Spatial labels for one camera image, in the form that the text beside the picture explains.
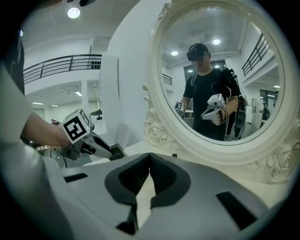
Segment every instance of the railing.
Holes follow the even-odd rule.
[[[101,59],[102,55],[82,54],[40,62],[24,70],[24,83],[27,84],[39,78],[57,73],[87,69],[98,70],[101,68]]]
[[[268,52],[269,49],[270,46],[268,45],[267,39],[263,36],[263,34],[261,34],[257,41],[257,44],[255,45],[252,53],[250,54],[250,57],[247,59],[246,63],[242,67],[244,71],[244,76],[246,76],[247,73],[252,71],[254,66],[259,61],[262,61],[263,56]]]
[[[168,84],[168,85],[171,85],[172,86],[172,78],[169,77],[168,75],[166,74],[163,74],[163,80],[164,80],[164,83],[165,84]]]

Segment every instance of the white sleeve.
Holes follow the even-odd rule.
[[[0,142],[15,143],[33,109],[0,62]]]

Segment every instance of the man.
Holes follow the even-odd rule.
[[[262,113],[262,120],[268,120],[270,117],[270,111],[268,110],[267,107],[267,103],[263,102],[263,110],[260,110],[259,112]]]
[[[60,2],[62,2],[62,0],[45,0],[41,1],[41,5],[39,7],[48,7]],[[3,63],[12,80],[15,82],[20,92],[24,95],[24,48],[20,33],[20,30],[16,31],[14,40],[3,58]],[[50,146],[68,146],[70,144],[70,141],[62,128],[45,122],[34,112],[30,114],[26,121],[21,134],[21,139],[26,144],[30,143],[29,140],[34,143]]]
[[[238,108],[238,96],[240,90],[235,81],[232,81],[228,85],[231,91],[226,86],[222,86],[218,80],[220,80],[219,69],[215,69],[210,64],[211,54],[208,48],[204,44],[194,44],[189,48],[189,52],[193,50],[196,52],[196,60],[191,61],[192,65],[197,66],[197,74],[190,77],[186,83],[186,88],[181,100],[186,106],[188,106],[191,98],[194,103],[194,123],[193,129],[204,135],[205,137],[223,141],[225,138],[226,124],[226,113],[222,109],[222,119],[218,114],[220,125],[214,125],[212,121],[202,120],[201,114],[206,110],[209,98],[214,95],[221,93],[227,103],[225,105],[228,115],[233,113]]]

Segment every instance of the white mirror frame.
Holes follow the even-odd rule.
[[[238,8],[247,14],[267,38],[278,62],[281,88],[274,113],[256,133],[234,143],[211,140],[188,130],[169,106],[160,80],[159,50],[164,29],[187,11],[208,6]],[[143,86],[149,92],[145,98],[149,101],[145,135],[151,144],[174,151],[183,149],[212,164],[260,167],[267,175],[263,177],[266,182],[288,179],[300,155],[299,65],[284,34],[261,6],[246,0],[172,0],[164,5],[151,31],[147,68],[147,85]]]

